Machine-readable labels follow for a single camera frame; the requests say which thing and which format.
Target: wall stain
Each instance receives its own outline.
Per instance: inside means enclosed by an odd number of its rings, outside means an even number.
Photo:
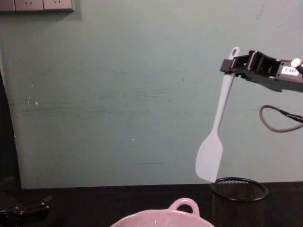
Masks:
[[[18,109],[18,113],[21,114],[23,117],[25,116],[33,116],[37,114],[43,114],[48,116],[68,116],[68,117],[104,117],[104,116],[131,116],[136,117],[139,115],[148,114],[148,110],[125,110],[125,109],[108,109],[99,106],[86,106],[86,107],[78,107],[78,106],[46,106],[41,105],[37,106],[36,108],[22,108]]]
[[[284,25],[284,23],[279,24],[278,26],[276,26],[276,28],[280,28],[280,27],[282,27],[283,25]]]
[[[134,96],[134,97],[143,97],[143,98],[157,98],[158,95],[153,92],[149,94],[147,91],[132,91],[132,92],[125,92],[124,96]]]
[[[164,73],[177,73],[177,74],[187,74],[187,72],[185,72],[185,71],[176,70],[176,69],[163,69],[163,70],[159,70],[159,72],[164,72]]]
[[[261,18],[261,16],[263,16],[265,2],[266,2],[266,0],[263,1],[261,11],[260,11],[259,14],[256,16],[256,20],[259,20],[259,19]]]
[[[133,145],[128,145],[128,146],[124,146],[123,149],[129,149],[129,148],[134,148]]]
[[[109,92],[109,93],[104,94],[104,95],[99,95],[99,96],[98,96],[98,100],[111,99],[111,98],[114,98],[115,95],[116,95],[116,94],[115,94],[114,92]]]
[[[146,162],[146,163],[131,163],[131,166],[139,166],[139,165],[160,165],[164,164],[165,162]]]

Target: power outlet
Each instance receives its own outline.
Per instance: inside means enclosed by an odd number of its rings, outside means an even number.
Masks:
[[[15,11],[14,0],[0,0],[0,12]]]
[[[41,11],[43,0],[15,0],[16,11]]]
[[[44,10],[74,10],[73,0],[43,0]]]

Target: spatula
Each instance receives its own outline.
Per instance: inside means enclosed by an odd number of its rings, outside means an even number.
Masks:
[[[240,53],[239,47],[234,47],[229,59],[237,57]],[[196,158],[196,173],[207,181],[215,182],[223,153],[223,146],[219,138],[219,128],[227,103],[228,95],[232,87],[234,74],[225,74],[220,93],[217,113],[214,118],[214,125],[209,136],[203,141]]]

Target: ceramic bowl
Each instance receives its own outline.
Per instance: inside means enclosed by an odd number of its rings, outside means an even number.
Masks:
[[[178,210],[181,205],[188,205],[193,213]],[[129,215],[111,227],[214,227],[202,219],[195,201],[182,198],[165,210],[145,210]]]

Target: spatula hanging hole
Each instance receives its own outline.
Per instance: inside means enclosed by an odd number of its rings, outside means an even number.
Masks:
[[[237,52],[237,49],[233,49],[232,56],[235,56],[236,52]]]

